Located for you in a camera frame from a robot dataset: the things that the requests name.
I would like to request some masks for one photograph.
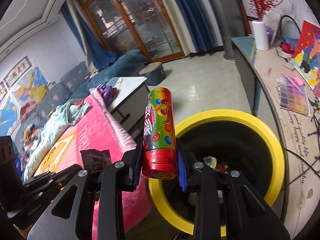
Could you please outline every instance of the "world map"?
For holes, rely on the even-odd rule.
[[[12,89],[12,94],[24,106],[29,101],[39,103],[47,93],[48,81],[39,67],[30,70]]]
[[[0,104],[0,136],[8,135],[18,124],[18,109],[7,96]]]

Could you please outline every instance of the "gray sofa cushion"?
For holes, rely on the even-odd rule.
[[[89,90],[87,89],[87,83],[89,82],[89,80],[85,81],[78,89],[76,92],[74,92],[71,97],[69,97],[70,99],[74,99],[74,98],[78,98],[78,99],[85,99],[88,95],[90,95]]]
[[[46,119],[41,118],[41,116],[39,116],[36,112],[31,113],[31,115],[29,116],[29,118],[27,120],[25,120],[17,134],[16,137],[14,139],[14,143],[17,146],[18,152],[19,152],[19,156],[22,156],[22,139],[23,139],[23,132],[25,130],[25,128],[29,125],[29,124],[34,124],[36,125],[38,128],[44,127],[44,124],[46,123]]]
[[[60,79],[60,82],[74,93],[82,85],[88,74],[88,68],[83,61],[65,73]]]
[[[56,83],[36,106],[36,112],[47,119],[51,110],[63,105],[71,95],[72,92],[64,84]]]

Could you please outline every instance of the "red decorative flowers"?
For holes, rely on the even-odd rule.
[[[259,20],[262,20],[267,11],[276,7],[276,2],[277,0],[250,0],[250,11],[256,15]]]

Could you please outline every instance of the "doorway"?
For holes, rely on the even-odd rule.
[[[161,0],[78,0],[107,49],[121,56],[140,49],[148,61],[183,56]]]

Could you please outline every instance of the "red cap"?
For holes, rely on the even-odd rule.
[[[144,154],[141,172],[152,179],[173,179],[177,176],[176,163],[176,150],[150,150]]]

